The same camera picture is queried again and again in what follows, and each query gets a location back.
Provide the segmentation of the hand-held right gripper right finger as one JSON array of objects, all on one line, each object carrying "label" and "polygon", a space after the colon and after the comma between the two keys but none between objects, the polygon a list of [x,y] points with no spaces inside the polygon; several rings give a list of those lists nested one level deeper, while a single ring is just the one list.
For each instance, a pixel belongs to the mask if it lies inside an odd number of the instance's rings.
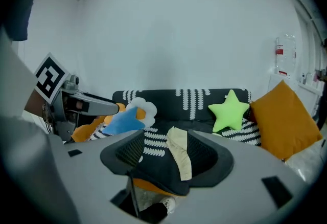
[{"label": "hand-held right gripper right finger", "polygon": [[[291,168],[262,148],[209,133],[193,134],[227,148],[234,158],[234,167],[217,186],[192,188],[163,224],[278,223],[309,189]],[[280,209],[262,182],[272,176],[277,176],[292,194],[292,199]]]}]

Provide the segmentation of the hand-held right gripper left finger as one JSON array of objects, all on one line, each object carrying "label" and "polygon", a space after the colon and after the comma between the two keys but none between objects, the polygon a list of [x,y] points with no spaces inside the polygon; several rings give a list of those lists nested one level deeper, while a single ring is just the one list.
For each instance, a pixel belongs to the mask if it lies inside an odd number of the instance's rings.
[{"label": "hand-held right gripper left finger", "polygon": [[61,180],[74,202],[81,224],[142,224],[110,200],[128,182],[126,175],[112,173],[100,160],[101,151],[132,137],[129,131],[95,141],[64,144],[57,135],[48,135]]}]

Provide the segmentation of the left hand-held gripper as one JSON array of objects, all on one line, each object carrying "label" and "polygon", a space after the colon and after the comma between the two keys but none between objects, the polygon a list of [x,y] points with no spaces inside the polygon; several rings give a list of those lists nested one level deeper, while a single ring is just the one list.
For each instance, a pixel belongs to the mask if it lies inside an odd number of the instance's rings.
[{"label": "left hand-held gripper", "polygon": [[43,119],[47,130],[63,141],[74,141],[72,134],[81,126],[82,116],[115,115],[120,110],[110,99],[80,91],[79,77],[70,74],[51,53],[41,62],[35,76],[35,90],[48,103]]}]

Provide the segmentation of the cream cloth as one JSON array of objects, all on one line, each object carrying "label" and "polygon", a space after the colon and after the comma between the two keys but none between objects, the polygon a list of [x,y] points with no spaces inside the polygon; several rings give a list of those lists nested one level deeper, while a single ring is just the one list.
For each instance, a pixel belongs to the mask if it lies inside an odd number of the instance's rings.
[{"label": "cream cloth", "polygon": [[167,146],[172,154],[179,173],[181,181],[192,179],[192,164],[187,152],[188,134],[187,131],[177,127],[171,127],[167,133]]}]

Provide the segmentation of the person's left forearm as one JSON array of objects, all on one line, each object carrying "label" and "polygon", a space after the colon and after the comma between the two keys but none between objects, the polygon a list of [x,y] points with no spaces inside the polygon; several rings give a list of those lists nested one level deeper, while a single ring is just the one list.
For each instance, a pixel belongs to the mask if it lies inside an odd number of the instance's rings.
[{"label": "person's left forearm", "polygon": [[33,90],[24,110],[34,114],[36,116],[46,119],[46,108],[48,103],[43,99],[43,97],[36,91]]}]

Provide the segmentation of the orange flower pillow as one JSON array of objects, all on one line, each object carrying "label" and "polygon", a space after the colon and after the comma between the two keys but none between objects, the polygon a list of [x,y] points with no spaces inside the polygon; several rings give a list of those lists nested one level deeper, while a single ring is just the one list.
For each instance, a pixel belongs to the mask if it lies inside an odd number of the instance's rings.
[{"label": "orange flower pillow", "polygon": [[125,112],[126,110],[126,106],[123,104],[123,103],[117,103],[117,105],[119,106],[119,112],[115,115],[109,115],[109,116],[106,116],[105,119],[104,119],[104,123],[105,124],[110,124],[112,119],[117,116],[119,113],[121,112]]}]

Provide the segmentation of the blue star pillow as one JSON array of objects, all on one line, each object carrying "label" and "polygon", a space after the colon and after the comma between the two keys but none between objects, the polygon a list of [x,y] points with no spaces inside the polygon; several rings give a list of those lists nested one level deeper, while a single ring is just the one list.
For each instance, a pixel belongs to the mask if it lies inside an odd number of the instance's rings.
[{"label": "blue star pillow", "polygon": [[111,122],[102,130],[105,135],[118,135],[131,130],[145,128],[145,124],[136,118],[137,107],[116,114]]}]

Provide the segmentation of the white flower pillow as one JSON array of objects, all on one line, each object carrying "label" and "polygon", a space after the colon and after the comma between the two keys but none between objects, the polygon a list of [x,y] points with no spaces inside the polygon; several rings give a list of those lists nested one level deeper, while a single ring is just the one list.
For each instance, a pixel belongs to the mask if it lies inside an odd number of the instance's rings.
[{"label": "white flower pillow", "polygon": [[154,125],[157,108],[152,102],[146,101],[141,97],[136,97],[127,105],[126,111],[130,109],[136,111],[135,118],[142,122],[145,128]]}]

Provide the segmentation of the person's black trousers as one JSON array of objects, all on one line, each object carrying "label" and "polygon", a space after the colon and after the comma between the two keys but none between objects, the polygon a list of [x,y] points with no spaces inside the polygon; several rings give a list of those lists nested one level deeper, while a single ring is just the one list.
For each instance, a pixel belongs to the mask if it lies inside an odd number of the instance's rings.
[{"label": "person's black trousers", "polygon": [[155,203],[147,209],[140,211],[139,218],[149,224],[158,224],[168,215],[168,210],[163,203]]}]

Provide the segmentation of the person's right white shoe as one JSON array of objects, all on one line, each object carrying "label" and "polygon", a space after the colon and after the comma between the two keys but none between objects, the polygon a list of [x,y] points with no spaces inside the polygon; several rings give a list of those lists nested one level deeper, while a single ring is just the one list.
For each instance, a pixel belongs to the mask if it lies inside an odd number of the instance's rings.
[{"label": "person's right white shoe", "polygon": [[171,214],[174,212],[176,208],[176,200],[172,196],[166,196],[161,201],[161,204],[163,204],[167,210],[167,214]]}]

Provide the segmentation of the green star pillow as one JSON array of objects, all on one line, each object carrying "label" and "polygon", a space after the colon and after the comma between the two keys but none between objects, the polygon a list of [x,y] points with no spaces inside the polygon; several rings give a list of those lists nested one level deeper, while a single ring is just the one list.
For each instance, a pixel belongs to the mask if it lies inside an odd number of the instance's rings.
[{"label": "green star pillow", "polygon": [[208,109],[216,117],[213,133],[217,133],[226,127],[230,127],[233,130],[240,130],[243,115],[249,108],[249,103],[240,102],[234,90],[231,89],[223,103],[208,106]]}]

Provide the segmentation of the black white striped blanket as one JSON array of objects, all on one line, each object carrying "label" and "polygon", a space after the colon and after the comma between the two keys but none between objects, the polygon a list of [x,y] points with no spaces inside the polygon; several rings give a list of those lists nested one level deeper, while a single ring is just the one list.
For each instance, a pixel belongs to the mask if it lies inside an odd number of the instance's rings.
[{"label": "black white striped blanket", "polygon": [[[161,194],[186,196],[191,188],[214,187],[232,171],[234,160],[224,147],[199,135],[212,133],[215,116],[208,106],[224,102],[229,89],[129,90],[113,93],[117,103],[129,105],[143,98],[157,108],[155,123],[131,132],[105,147],[101,162],[114,174],[131,176],[134,184]],[[167,133],[186,131],[192,177],[182,181],[167,147]]]}]

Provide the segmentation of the large orange cushion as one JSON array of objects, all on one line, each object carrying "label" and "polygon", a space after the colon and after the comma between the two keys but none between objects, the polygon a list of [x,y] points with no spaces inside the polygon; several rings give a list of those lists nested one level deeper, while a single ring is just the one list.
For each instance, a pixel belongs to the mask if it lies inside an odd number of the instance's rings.
[{"label": "large orange cushion", "polygon": [[261,147],[280,160],[322,139],[322,135],[301,100],[282,100],[273,91],[250,104],[261,135]]}]

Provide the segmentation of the white cabinet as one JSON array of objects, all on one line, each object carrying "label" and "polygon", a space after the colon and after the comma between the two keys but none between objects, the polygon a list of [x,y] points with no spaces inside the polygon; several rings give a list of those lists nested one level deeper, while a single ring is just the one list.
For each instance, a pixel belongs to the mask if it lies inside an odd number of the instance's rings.
[{"label": "white cabinet", "polygon": [[319,99],[322,96],[322,90],[298,83],[296,94],[310,116],[314,117],[318,109]]}]

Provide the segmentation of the person's navy shirt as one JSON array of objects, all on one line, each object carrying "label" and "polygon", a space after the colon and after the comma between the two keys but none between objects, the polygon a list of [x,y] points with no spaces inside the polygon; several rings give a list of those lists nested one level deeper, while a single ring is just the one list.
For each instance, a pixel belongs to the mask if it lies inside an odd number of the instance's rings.
[{"label": "person's navy shirt", "polygon": [[4,28],[12,41],[28,39],[28,25],[34,0],[14,0],[4,19]]}]

